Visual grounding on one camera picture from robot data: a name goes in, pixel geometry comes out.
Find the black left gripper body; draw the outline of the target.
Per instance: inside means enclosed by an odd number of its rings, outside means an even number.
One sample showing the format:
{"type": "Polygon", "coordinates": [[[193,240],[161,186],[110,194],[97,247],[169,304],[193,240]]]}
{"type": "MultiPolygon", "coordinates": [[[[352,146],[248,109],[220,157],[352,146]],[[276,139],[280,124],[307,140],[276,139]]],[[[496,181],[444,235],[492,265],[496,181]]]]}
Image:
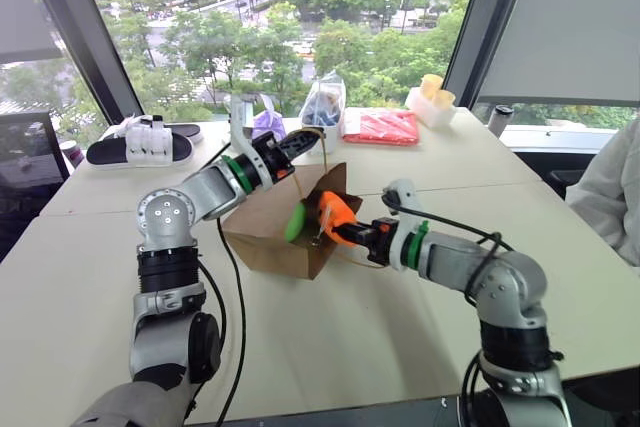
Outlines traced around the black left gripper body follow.
{"type": "Polygon", "coordinates": [[[291,160],[293,159],[294,144],[291,136],[278,141],[271,131],[265,132],[251,141],[251,146],[264,162],[274,183],[278,183],[293,172],[291,160]]]}

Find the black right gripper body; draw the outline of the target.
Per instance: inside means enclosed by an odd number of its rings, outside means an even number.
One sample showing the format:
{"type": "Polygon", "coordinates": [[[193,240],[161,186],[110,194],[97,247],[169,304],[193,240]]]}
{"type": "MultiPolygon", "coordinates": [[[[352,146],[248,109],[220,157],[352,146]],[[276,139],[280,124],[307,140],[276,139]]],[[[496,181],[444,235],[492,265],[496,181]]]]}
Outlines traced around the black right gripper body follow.
{"type": "Polygon", "coordinates": [[[390,264],[390,249],[393,238],[397,232],[399,221],[389,217],[378,218],[372,221],[373,233],[369,236],[366,247],[367,259],[380,266],[390,264]]]}

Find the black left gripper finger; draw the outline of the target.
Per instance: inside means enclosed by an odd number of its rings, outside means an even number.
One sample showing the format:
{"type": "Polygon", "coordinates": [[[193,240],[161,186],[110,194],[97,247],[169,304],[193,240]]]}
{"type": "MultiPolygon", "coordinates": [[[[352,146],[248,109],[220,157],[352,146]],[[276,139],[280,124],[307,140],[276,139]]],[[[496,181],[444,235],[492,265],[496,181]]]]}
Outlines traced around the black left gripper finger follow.
{"type": "Polygon", "coordinates": [[[310,157],[321,160],[324,155],[323,143],[319,138],[295,138],[289,142],[289,152],[293,159],[310,157]]]}
{"type": "Polygon", "coordinates": [[[298,129],[289,133],[280,141],[281,148],[312,148],[323,140],[324,132],[320,129],[298,129]]]}

